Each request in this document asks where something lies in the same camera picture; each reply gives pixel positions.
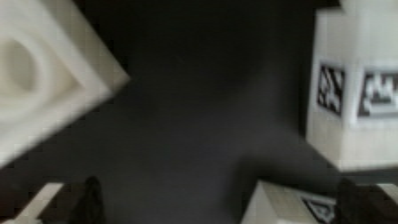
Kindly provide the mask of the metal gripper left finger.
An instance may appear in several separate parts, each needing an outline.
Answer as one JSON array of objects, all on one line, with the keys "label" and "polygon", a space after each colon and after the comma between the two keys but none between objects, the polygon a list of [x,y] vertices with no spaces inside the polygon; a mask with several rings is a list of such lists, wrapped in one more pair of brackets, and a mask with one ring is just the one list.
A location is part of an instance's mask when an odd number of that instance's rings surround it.
[{"label": "metal gripper left finger", "polygon": [[90,176],[67,188],[67,207],[62,224],[106,224],[99,179]]}]

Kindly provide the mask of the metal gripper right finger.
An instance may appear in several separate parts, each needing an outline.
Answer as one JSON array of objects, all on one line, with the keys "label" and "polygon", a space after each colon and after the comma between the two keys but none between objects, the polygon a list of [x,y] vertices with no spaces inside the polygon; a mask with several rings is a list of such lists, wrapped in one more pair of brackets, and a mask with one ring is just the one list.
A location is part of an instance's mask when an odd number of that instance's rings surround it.
[{"label": "metal gripper right finger", "polygon": [[380,199],[385,198],[375,185],[357,184],[346,178],[337,184],[336,224],[387,224]]}]

